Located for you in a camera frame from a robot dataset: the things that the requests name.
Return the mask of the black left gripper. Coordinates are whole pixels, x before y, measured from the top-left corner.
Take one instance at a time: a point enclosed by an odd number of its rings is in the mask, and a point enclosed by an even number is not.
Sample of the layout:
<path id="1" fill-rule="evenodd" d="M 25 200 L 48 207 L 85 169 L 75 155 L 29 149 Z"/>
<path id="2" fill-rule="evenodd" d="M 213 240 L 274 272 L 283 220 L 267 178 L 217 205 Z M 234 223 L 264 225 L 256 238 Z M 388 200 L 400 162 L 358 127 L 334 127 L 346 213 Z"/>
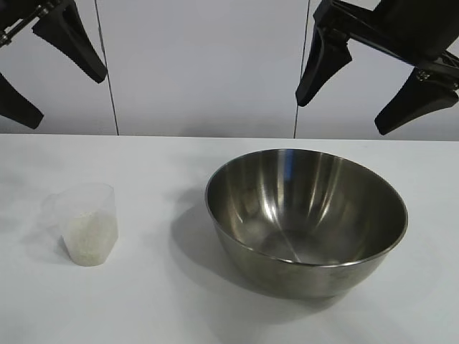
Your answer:
<path id="1" fill-rule="evenodd" d="M 36 18 L 35 35 L 71 59 L 88 77 L 101 83 L 107 68 L 82 24 L 75 1 L 1 0 L 1 46 Z M 44 115 L 1 75 L 1 115 L 28 128 L 38 128 Z"/>

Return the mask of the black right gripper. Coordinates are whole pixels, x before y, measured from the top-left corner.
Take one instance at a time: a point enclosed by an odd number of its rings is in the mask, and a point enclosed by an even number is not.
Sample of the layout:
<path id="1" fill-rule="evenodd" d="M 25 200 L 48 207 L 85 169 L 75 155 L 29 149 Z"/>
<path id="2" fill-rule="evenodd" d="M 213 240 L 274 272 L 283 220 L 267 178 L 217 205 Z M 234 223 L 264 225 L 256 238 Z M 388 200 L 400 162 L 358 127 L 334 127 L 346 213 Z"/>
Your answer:
<path id="1" fill-rule="evenodd" d="M 380 1 L 372 11 L 322 1 L 313 18 L 311 50 L 295 91 L 298 106 L 352 61 L 349 39 L 419 69 L 376 116 L 380 134 L 458 102 L 458 58 L 448 52 L 458 38 L 457 1 Z"/>

